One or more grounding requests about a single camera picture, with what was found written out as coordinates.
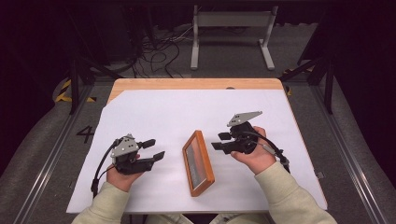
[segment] forearm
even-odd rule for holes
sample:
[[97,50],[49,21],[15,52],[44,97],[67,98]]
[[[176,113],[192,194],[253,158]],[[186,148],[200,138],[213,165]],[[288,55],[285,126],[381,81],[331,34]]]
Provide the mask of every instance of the forearm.
[[271,217],[277,224],[336,223],[279,162],[255,177],[268,199]]
[[105,182],[92,205],[82,211],[73,223],[120,223],[129,193]]

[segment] person's left hand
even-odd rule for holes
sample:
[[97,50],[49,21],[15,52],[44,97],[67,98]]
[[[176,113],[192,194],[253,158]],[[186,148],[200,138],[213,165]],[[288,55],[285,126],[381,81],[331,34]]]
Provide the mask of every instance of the person's left hand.
[[107,169],[109,170],[106,173],[106,181],[109,184],[112,184],[117,189],[120,189],[125,192],[129,192],[129,189],[131,188],[132,184],[136,181],[136,179],[139,176],[143,174],[143,173],[139,173],[133,175],[123,175],[117,171],[117,169],[114,167],[113,164],[109,165]]

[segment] wooden frame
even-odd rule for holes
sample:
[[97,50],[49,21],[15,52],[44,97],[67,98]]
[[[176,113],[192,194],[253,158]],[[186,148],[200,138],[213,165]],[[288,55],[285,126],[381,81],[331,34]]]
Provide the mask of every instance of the wooden frame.
[[197,197],[215,182],[202,132],[196,130],[182,151],[191,197]]

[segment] white stand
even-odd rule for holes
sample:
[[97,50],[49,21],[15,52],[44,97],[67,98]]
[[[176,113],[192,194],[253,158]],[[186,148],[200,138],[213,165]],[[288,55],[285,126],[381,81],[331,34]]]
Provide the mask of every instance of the white stand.
[[199,39],[198,27],[209,26],[254,26],[266,27],[264,39],[260,39],[260,48],[267,64],[268,70],[274,70],[275,66],[268,50],[268,41],[274,26],[277,7],[272,11],[260,12],[198,12],[198,6],[194,6],[193,31],[194,39],[192,43],[191,69],[198,69]]

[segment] person's right hand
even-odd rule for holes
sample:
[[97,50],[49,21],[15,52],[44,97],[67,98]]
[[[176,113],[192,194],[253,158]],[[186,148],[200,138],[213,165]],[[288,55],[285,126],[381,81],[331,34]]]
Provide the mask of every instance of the person's right hand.
[[[265,130],[260,127],[253,127],[256,132],[261,134],[262,136],[266,136]],[[267,145],[268,143],[263,139],[259,138],[259,144],[254,148],[253,152],[250,154],[244,154],[241,152],[233,151],[231,152],[231,156],[234,157],[237,161],[240,161],[247,165],[247,167],[255,174],[259,174],[262,171],[266,170],[272,164],[276,162],[275,156],[265,150],[262,145]]]

